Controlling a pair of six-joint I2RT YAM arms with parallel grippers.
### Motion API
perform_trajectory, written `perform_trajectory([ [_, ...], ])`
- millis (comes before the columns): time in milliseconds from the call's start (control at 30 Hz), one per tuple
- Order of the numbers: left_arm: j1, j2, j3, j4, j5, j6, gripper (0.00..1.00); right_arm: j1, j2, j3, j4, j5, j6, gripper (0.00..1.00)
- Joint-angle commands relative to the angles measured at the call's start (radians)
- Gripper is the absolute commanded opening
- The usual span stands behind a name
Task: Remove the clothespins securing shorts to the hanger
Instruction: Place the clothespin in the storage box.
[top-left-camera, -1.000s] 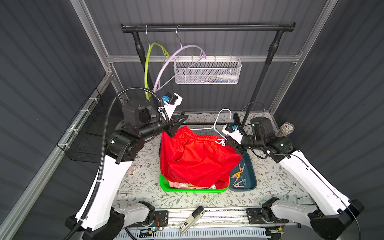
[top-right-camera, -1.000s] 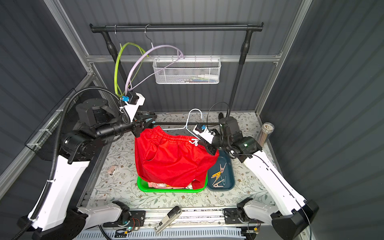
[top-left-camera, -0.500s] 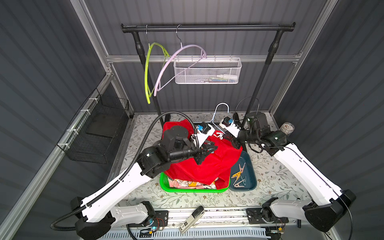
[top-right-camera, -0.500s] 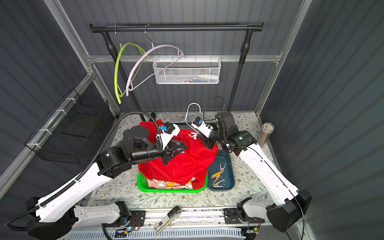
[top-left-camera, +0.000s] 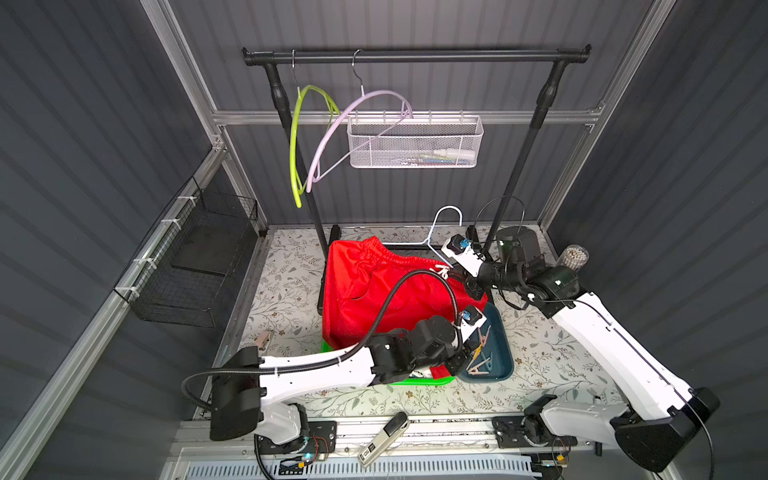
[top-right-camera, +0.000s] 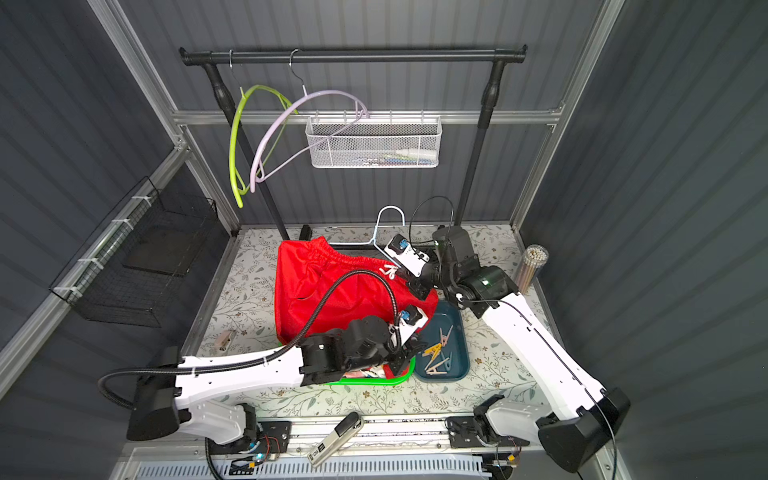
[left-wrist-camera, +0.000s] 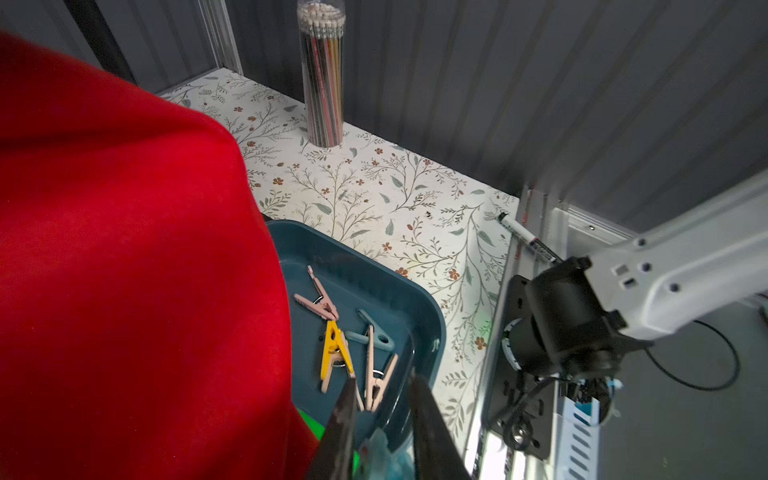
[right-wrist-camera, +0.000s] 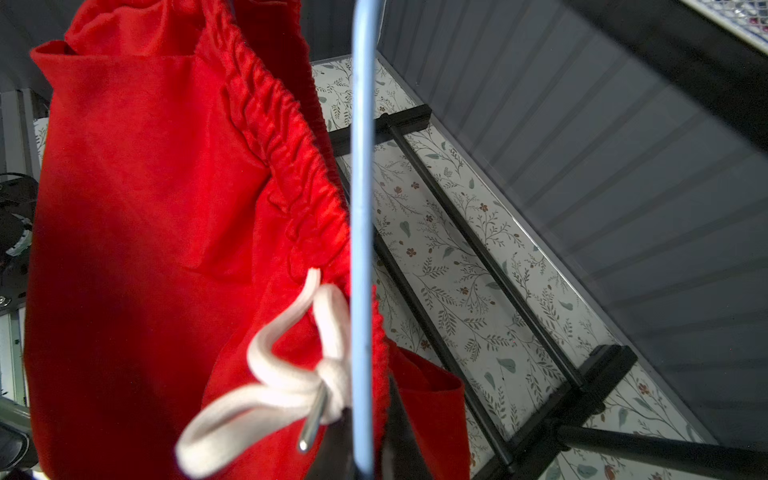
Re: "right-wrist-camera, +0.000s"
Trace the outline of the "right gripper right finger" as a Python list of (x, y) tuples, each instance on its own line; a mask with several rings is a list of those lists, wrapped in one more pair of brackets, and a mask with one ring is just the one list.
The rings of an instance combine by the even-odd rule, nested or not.
[(432, 480), (393, 377), (389, 378), (389, 394), (388, 417), (380, 452), (380, 478)]

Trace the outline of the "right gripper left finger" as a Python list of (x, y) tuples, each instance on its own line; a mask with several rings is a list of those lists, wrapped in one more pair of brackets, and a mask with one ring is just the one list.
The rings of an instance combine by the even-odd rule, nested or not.
[(337, 422), (328, 426), (305, 480), (355, 480), (352, 413), (345, 409)]

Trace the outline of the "light blue wire hanger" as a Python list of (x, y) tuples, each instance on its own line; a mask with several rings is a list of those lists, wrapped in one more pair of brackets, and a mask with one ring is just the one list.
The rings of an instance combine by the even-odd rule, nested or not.
[(374, 80), (382, 2), (359, 0), (352, 25), (350, 125), (351, 370), (353, 458), (358, 479), (376, 471), (373, 398)]

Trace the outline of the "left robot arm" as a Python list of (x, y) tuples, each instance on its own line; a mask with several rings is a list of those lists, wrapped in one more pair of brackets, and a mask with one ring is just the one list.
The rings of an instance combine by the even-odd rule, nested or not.
[(29, 249), (37, 201), (34, 177), (1, 175), (1, 477), (33, 479), (38, 454), (31, 433), (22, 349)]

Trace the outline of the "red shorts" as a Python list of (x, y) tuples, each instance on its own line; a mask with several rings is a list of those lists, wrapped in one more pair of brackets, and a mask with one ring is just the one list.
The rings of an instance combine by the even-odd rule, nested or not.
[(88, 1), (53, 89), (24, 363), (51, 479), (304, 479), (352, 410), (348, 209), (297, 1)]

